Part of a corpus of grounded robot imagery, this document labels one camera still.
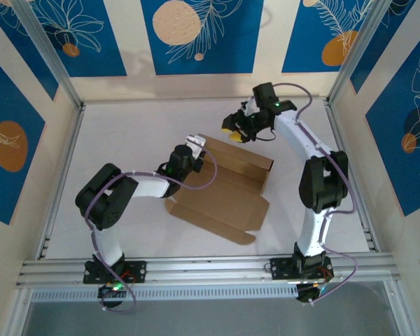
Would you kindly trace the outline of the black control board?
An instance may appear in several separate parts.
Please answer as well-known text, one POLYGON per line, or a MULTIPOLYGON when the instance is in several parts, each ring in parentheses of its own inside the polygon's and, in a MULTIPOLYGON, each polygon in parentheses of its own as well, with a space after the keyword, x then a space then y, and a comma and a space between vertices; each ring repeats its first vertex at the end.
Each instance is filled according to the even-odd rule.
POLYGON ((323 283, 303 283, 297 285, 296 300, 302 304, 310 304, 321 299, 325 293, 328 282, 323 283))
POLYGON ((98 288, 97 298, 100 300, 125 298, 126 294, 127 292, 121 283, 105 284, 98 288))

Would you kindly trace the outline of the grey metal panel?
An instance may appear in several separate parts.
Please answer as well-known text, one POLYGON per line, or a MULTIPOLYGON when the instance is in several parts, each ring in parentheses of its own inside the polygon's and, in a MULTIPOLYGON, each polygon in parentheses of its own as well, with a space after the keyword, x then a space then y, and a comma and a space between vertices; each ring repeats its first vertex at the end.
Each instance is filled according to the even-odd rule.
POLYGON ((130 314, 91 302, 35 303, 22 336, 401 336, 387 308, 292 300, 141 302, 130 314))

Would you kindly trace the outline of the aluminium frame post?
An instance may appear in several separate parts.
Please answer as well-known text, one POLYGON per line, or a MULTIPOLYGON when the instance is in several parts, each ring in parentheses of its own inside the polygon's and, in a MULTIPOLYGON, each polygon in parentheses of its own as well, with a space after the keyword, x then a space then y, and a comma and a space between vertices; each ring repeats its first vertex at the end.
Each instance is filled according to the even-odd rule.
POLYGON ((396 32, 395 18, 391 15, 393 0, 372 0, 371 9, 341 66, 326 101, 329 107, 351 88, 357 95, 387 49, 396 32))
POLYGON ((79 97, 67 70, 30 5, 25 0, 10 0, 10 3, 59 86, 64 90, 71 103, 81 111, 83 101, 79 97))

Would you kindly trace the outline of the aluminium side rail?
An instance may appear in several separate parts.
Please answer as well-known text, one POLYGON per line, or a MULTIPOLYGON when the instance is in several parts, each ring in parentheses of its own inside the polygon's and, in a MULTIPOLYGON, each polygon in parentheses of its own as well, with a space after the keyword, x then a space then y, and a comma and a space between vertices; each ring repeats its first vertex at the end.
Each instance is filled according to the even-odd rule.
POLYGON ((54 185, 51 190, 50 198, 48 199, 50 202, 44 213, 44 226, 39 237, 38 247, 34 252, 33 260, 40 260, 46 257, 46 245, 49 244, 53 232, 55 219, 57 217, 60 200, 67 181, 67 175, 78 139, 78 134, 81 129, 85 109, 86 105, 82 105, 81 108, 74 114, 74 119, 69 126, 68 132, 66 133, 66 139, 62 143, 59 158, 57 160, 56 172, 54 177, 50 180, 54 183, 54 185))
POLYGON ((370 214, 369 211, 366 207, 366 204, 364 202, 364 199, 361 195, 361 190, 358 186, 356 177, 355 177, 355 171, 353 168, 353 156, 351 154, 351 151, 347 145, 347 140, 346 137, 344 135, 344 132, 342 131, 341 128, 341 123, 339 121, 339 118, 337 117, 337 114, 334 110, 334 108, 332 108, 328 103, 325 104, 325 110, 327 113, 327 117, 335 138, 335 142, 337 144, 337 147, 344 151, 348 158, 349 158, 349 163, 348 163, 348 168, 349 168, 349 182, 351 184, 351 187, 353 189, 353 194, 355 196, 355 200, 356 200, 356 208, 357 208, 357 213, 358 213, 358 217, 360 219, 360 223, 361 226, 363 228, 363 232, 365 235, 365 239, 368 245, 368 248, 370 251, 378 253, 378 252, 382 252, 381 246, 380 246, 380 242, 375 234, 375 229, 372 226, 372 222, 371 222, 371 218, 370 218, 370 214))

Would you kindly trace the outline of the brown cardboard box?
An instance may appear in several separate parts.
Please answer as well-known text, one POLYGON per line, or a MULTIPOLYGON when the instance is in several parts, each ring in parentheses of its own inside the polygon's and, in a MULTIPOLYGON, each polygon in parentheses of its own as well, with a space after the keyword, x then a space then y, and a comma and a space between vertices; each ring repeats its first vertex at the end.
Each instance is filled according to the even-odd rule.
POLYGON ((256 240, 270 203, 263 190, 274 161, 234 145, 202 135, 204 164, 188 175, 185 184, 201 190, 180 189, 164 201, 168 213, 239 245, 256 240))

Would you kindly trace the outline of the aluminium mounting rail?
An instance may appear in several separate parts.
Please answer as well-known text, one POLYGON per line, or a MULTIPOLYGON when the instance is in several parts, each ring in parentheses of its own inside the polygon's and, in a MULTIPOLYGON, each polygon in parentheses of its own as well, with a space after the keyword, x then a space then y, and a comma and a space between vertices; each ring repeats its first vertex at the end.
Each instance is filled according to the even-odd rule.
MULTIPOLYGON (((332 282, 397 281, 402 277, 390 253, 353 253, 355 259, 330 255, 332 282)), ((274 258, 287 255, 244 255, 223 257, 131 258, 144 261, 145 286, 270 284, 281 271, 274 258)), ((23 262, 17 288, 84 287, 85 259, 42 259, 23 262)))

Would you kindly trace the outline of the aluminium frame bar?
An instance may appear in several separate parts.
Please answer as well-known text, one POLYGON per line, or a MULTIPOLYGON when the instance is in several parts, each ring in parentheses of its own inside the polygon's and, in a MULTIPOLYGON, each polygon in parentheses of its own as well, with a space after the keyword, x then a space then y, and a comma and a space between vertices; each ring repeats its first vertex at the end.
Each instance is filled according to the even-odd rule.
POLYGON ((10 320, 10 336, 22 336, 33 292, 32 289, 18 291, 10 320))
POLYGON ((412 336, 412 329, 410 326, 409 316, 403 298, 402 289, 395 280, 388 280, 384 282, 386 294, 388 297, 391 311, 395 319, 400 336, 412 336))

